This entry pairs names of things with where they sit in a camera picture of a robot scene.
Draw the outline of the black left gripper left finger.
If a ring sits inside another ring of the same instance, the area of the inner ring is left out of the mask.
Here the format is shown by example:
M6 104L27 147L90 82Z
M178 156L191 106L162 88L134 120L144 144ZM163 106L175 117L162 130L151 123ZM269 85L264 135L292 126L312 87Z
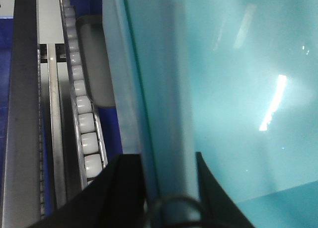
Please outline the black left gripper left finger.
M117 155L82 192L33 227L140 228L145 197L140 155Z

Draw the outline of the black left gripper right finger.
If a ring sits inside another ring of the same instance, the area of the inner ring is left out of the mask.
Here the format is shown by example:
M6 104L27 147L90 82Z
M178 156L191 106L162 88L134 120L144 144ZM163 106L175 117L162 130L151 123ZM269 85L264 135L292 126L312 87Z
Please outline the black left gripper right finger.
M252 228L254 225L216 180L201 152L196 153L199 197L206 214L204 219L225 228Z

